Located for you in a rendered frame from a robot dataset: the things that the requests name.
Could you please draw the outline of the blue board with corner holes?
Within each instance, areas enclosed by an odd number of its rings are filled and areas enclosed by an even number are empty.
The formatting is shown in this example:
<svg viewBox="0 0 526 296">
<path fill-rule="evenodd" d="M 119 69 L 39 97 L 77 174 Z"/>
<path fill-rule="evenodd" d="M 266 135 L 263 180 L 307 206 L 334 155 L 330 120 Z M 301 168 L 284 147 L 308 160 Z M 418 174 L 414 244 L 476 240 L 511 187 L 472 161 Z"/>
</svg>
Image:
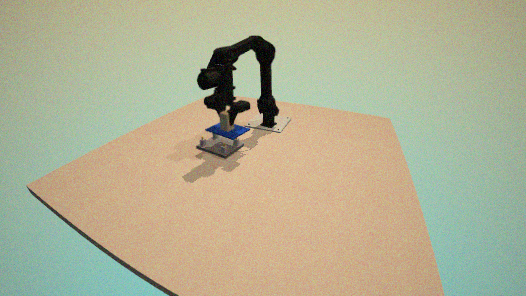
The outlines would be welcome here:
<svg viewBox="0 0 526 296">
<path fill-rule="evenodd" d="M 206 128 L 205 129 L 206 131 L 209 131 L 219 136 L 233 140 L 250 130 L 250 128 L 236 125 L 234 123 L 232 126 L 230 126 L 229 115 L 227 111 L 224 111 L 219 114 L 220 114 L 220 123 L 217 123 L 213 126 Z"/>
</svg>

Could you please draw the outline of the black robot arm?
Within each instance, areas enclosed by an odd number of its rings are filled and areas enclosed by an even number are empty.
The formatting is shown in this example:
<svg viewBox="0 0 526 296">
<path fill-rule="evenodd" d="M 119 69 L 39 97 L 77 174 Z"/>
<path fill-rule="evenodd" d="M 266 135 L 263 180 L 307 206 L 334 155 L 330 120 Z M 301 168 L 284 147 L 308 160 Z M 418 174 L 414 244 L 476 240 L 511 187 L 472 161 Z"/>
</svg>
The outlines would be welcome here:
<svg viewBox="0 0 526 296">
<path fill-rule="evenodd" d="M 215 88 L 217 86 L 233 85 L 233 73 L 237 70 L 233 65 L 242 54 L 253 50 L 260 64 L 261 96 L 257 100 L 259 113 L 263 113 L 261 126 L 272 128 L 277 123 L 275 116 L 279 114 L 279 108 L 272 95 L 272 62 L 274 61 L 275 47 L 264 40 L 261 36 L 250 36 L 237 44 L 216 48 L 207 68 L 201 68 L 197 77 L 198 86 L 202 90 Z M 218 64 L 218 65 L 217 65 Z M 213 94 L 204 100 L 207 109 L 216 110 L 223 104 L 228 104 L 224 91 Z"/>
</svg>

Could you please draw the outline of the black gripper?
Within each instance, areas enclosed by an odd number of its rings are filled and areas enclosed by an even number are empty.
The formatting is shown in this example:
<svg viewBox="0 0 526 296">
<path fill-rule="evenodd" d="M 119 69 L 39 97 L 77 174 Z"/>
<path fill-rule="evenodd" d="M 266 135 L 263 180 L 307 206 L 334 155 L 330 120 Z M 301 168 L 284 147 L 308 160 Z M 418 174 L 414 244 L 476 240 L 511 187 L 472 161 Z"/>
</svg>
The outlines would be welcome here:
<svg viewBox="0 0 526 296">
<path fill-rule="evenodd" d="M 218 115 L 220 116 L 219 113 L 222 113 L 222 112 L 226 111 L 227 110 L 227 106 L 230 107 L 229 110 L 227 111 L 227 113 L 229 115 L 229 124 L 230 124 L 230 126 L 233 125 L 234 120 L 236 118 L 236 115 L 238 113 L 241 113 L 241 112 L 244 112 L 244 111 L 250 109 L 250 103 L 249 102 L 242 101 L 242 100 L 237 101 L 237 102 L 233 102 L 235 100 L 234 89 L 236 89 L 236 87 L 233 86 L 233 85 L 217 86 L 215 88 L 217 93 L 219 93 L 220 91 L 224 91 L 226 96 L 227 96 L 228 104 L 223 104 L 222 106 L 219 106 L 218 109 L 216 109 L 216 111 L 217 111 Z"/>
</svg>

